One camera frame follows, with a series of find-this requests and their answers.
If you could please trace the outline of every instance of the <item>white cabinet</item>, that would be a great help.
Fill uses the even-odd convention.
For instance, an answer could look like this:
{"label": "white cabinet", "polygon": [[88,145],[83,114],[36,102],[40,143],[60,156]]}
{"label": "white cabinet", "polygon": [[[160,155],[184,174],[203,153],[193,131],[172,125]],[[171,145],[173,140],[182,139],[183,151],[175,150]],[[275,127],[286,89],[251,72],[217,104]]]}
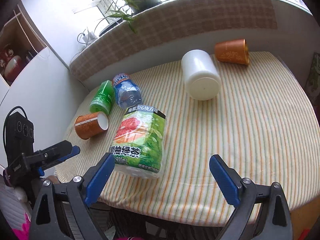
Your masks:
{"label": "white cabinet", "polygon": [[9,90],[9,85],[0,75],[0,104]]}
{"label": "white cabinet", "polygon": [[[22,106],[34,124],[34,150],[45,149],[63,139],[87,94],[87,89],[47,47],[7,87],[7,94],[0,104],[0,130],[7,113],[15,106]],[[7,166],[2,142],[0,165]]]}

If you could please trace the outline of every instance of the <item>white cylinder container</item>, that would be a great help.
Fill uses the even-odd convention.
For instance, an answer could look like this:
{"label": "white cylinder container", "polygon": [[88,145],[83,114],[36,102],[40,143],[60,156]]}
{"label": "white cylinder container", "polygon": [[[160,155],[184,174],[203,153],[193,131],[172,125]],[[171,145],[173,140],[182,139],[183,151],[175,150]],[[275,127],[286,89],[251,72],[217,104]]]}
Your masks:
{"label": "white cylinder container", "polygon": [[195,49],[181,60],[184,85],[187,93],[196,100],[209,100],[220,91],[221,79],[209,54]]}

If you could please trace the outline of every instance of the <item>pink fabric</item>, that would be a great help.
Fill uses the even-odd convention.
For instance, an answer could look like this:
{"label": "pink fabric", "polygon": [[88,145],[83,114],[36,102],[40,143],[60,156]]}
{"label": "pink fabric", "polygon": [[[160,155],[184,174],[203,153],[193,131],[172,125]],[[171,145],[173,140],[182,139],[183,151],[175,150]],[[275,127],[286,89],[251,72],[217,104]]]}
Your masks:
{"label": "pink fabric", "polygon": [[29,239],[29,229],[31,222],[29,221],[27,214],[24,214],[24,217],[26,219],[26,223],[22,224],[22,230],[12,229],[19,240]]}
{"label": "pink fabric", "polygon": [[140,237],[126,237],[126,238],[118,238],[117,240],[143,240]]}

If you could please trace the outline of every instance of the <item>orange cup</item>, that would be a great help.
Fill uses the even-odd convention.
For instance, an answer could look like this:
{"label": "orange cup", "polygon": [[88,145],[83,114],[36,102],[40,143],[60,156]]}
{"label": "orange cup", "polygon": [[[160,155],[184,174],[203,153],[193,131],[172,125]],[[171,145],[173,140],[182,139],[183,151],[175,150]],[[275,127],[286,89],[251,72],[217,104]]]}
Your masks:
{"label": "orange cup", "polygon": [[108,127],[108,117],[104,112],[81,115],[75,121],[76,133],[83,140],[108,130]]}
{"label": "orange cup", "polygon": [[219,42],[214,46],[218,61],[249,65],[249,52],[245,39]]}

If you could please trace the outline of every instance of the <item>window blind cord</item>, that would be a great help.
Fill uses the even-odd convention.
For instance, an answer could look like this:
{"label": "window blind cord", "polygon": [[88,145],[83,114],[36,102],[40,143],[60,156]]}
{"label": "window blind cord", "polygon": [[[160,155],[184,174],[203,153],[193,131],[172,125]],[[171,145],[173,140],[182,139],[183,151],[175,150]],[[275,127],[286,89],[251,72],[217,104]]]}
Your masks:
{"label": "window blind cord", "polygon": [[28,20],[26,19],[26,17],[24,16],[23,12],[20,9],[20,6],[18,5],[18,9],[20,11],[20,13],[22,14],[22,17],[24,18],[24,20],[26,21],[26,23],[28,24],[29,28],[33,31],[33,33],[35,34],[35,36],[37,36],[37,38],[46,46],[48,47],[48,45],[39,37],[39,35],[36,33],[36,31],[33,29],[33,27],[30,25],[30,23],[28,22]]}
{"label": "window blind cord", "polygon": [[23,27],[22,27],[22,25],[21,25],[21,23],[20,23],[20,21],[19,21],[19,19],[18,19],[17,15],[16,15],[15,10],[13,10],[13,12],[14,12],[14,15],[16,16],[16,19],[17,19],[17,21],[18,21],[18,23],[19,23],[19,25],[20,25],[20,28],[22,29],[22,31],[23,31],[23,33],[24,33],[24,35],[27,37],[27,39],[28,39],[28,41],[29,41],[29,43],[30,43],[31,47],[33,48],[33,50],[34,50],[37,54],[39,54],[39,53],[38,53],[38,51],[35,49],[35,47],[32,45],[31,41],[29,40],[28,35],[27,35],[27,34],[26,34],[26,32],[24,31],[24,29],[23,29]]}

